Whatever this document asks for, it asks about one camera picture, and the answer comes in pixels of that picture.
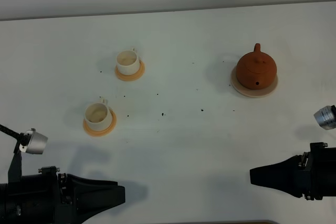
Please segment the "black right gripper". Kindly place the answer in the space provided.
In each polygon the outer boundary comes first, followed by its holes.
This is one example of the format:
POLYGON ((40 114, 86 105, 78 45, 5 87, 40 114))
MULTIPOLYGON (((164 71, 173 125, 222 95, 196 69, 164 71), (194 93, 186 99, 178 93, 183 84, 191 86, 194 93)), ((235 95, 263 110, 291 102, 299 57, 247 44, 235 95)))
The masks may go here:
POLYGON ((310 143, 310 151, 303 156, 295 155, 280 163, 253 168, 249 177, 252 185, 283 191, 297 198, 303 195, 306 200, 335 197, 335 148, 324 142, 310 143))

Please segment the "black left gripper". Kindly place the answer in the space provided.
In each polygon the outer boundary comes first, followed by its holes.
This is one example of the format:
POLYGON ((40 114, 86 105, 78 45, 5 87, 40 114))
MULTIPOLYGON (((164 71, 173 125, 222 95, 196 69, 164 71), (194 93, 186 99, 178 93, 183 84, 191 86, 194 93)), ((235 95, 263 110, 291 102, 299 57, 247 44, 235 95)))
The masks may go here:
POLYGON ((84 223, 125 203, 125 187, 109 180, 59 174, 44 167, 23 176, 11 166, 8 183, 1 184, 1 223, 84 223))

